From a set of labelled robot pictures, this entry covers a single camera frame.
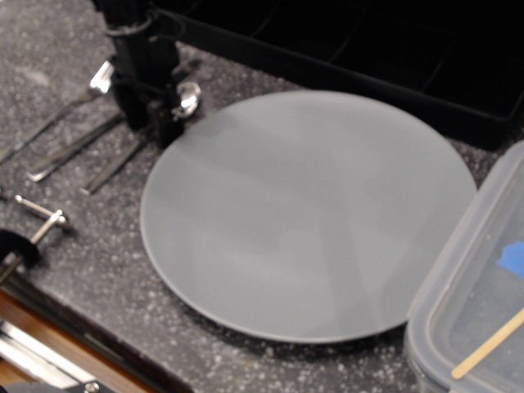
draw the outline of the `metal clamp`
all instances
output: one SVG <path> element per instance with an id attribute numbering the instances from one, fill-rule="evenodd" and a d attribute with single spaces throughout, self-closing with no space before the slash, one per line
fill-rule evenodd
<path id="1" fill-rule="evenodd" d="M 38 245 L 51 230 L 51 228 L 58 226 L 60 228 L 67 229 L 69 227 L 69 220 L 63 214 L 62 210 L 52 212 L 42 206 L 37 205 L 36 203 L 24 199 L 20 195 L 15 196 L 15 201 L 18 204 L 26 206 L 47 218 L 42 227 L 29 240 L 34 245 Z M 24 258 L 19 255 L 10 264 L 8 264 L 5 269 L 0 270 L 0 286 L 16 270 L 23 260 Z"/>

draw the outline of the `clear plastic container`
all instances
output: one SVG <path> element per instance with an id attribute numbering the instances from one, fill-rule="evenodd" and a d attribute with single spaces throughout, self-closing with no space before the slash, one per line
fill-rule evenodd
<path id="1" fill-rule="evenodd" d="M 415 297 L 406 355 L 423 393 L 524 391 L 524 326 L 451 371 L 524 308 L 524 142 L 491 170 Z"/>

